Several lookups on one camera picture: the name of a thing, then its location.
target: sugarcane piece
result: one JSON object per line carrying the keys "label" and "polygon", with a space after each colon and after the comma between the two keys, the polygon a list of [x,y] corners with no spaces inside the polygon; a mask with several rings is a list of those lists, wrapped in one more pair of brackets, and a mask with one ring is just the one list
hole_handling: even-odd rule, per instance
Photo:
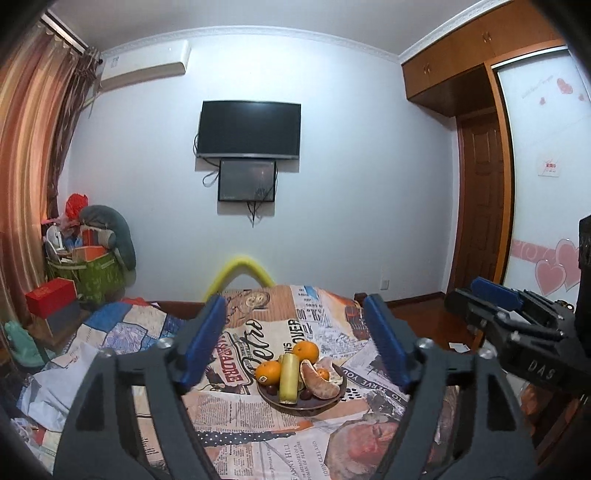
{"label": "sugarcane piece", "polygon": [[292,353],[285,353],[281,360],[279,403],[288,405],[295,405],[297,403],[299,378],[300,358]]}

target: small card on floor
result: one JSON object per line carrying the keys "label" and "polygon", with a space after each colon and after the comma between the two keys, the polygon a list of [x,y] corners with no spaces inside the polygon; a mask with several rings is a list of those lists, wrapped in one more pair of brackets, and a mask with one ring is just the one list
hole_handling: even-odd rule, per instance
{"label": "small card on floor", "polygon": [[465,353],[470,351],[470,347],[465,345],[464,343],[453,343],[449,342],[449,348],[455,350],[458,353]]}

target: wooden baseboard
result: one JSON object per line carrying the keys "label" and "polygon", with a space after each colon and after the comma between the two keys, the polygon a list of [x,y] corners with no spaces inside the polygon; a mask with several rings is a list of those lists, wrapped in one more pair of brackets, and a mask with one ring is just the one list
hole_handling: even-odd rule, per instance
{"label": "wooden baseboard", "polygon": [[445,294],[442,291],[437,291],[435,293],[427,293],[426,295],[419,295],[418,297],[410,297],[409,299],[400,299],[400,300],[392,300],[387,301],[386,305],[389,309],[400,307],[402,305],[411,305],[413,303],[421,303],[423,301],[435,300],[435,299],[444,299]]}
{"label": "wooden baseboard", "polygon": [[[355,300],[360,304],[363,305],[363,301],[365,297],[368,295],[366,293],[356,293]],[[435,293],[427,293],[426,295],[419,295],[418,297],[410,297],[408,299],[400,299],[400,300],[391,300],[387,301],[386,305],[389,309],[394,307],[400,307],[401,305],[410,305],[413,303],[421,303],[422,301],[428,300],[435,300],[435,299],[444,299],[445,294],[442,291],[437,291]]]}

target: white cloth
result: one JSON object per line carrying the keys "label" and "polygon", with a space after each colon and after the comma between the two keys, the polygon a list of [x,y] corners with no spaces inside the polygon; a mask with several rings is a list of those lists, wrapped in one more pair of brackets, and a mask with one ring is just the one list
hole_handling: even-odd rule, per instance
{"label": "white cloth", "polygon": [[51,368],[33,375],[18,408],[47,430],[62,432],[76,392],[97,352],[96,348],[81,343],[75,359],[65,368]]}

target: metal screw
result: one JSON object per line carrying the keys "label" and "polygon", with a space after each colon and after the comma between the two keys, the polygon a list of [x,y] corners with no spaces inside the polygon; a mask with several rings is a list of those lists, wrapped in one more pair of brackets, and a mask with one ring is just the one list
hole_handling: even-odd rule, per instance
{"label": "metal screw", "polygon": [[109,358],[112,357],[114,355],[117,355],[117,353],[115,352],[115,350],[113,350],[112,348],[101,348],[99,350],[99,352],[97,353],[97,355],[101,358]]}
{"label": "metal screw", "polygon": [[156,342],[156,346],[161,349],[170,348],[174,345],[174,339],[172,337],[164,337]]}
{"label": "metal screw", "polygon": [[480,358],[485,358],[486,360],[492,360],[495,357],[495,354],[488,348],[481,348],[478,350],[478,356]]}
{"label": "metal screw", "polygon": [[417,347],[419,348],[428,349],[433,348],[434,346],[435,342],[433,342],[433,340],[430,338],[419,338],[419,340],[417,340]]}

